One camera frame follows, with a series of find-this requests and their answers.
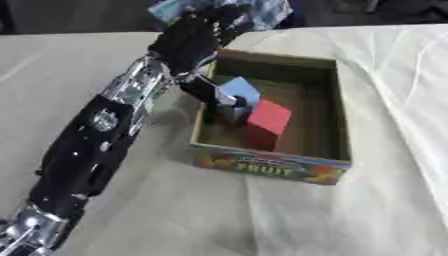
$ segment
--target robotic hand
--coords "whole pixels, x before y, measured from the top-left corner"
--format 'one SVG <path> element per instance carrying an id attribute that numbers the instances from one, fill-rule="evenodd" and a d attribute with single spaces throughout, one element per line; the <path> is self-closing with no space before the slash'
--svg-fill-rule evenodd
<path id="1" fill-rule="evenodd" d="M 145 102 L 176 84 L 207 103 L 224 102 L 195 71 L 251 28 L 247 10 L 227 5 L 186 12 L 90 101 L 45 153 L 23 205 L 0 222 L 0 256 L 49 255 L 66 241 L 86 204 L 103 192 L 126 157 L 147 115 Z"/>

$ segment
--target open box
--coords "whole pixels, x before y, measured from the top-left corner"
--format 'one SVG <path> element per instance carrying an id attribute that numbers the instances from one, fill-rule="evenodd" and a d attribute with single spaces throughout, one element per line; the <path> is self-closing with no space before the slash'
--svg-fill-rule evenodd
<path id="1" fill-rule="evenodd" d="M 336 184 L 350 168 L 335 60 L 223 50 L 212 74 L 217 84 L 244 77 L 292 116 L 275 152 L 266 152 L 245 145 L 241 127 L 202 106 L 190 140 L 197 165 L 323 185 Z"/>

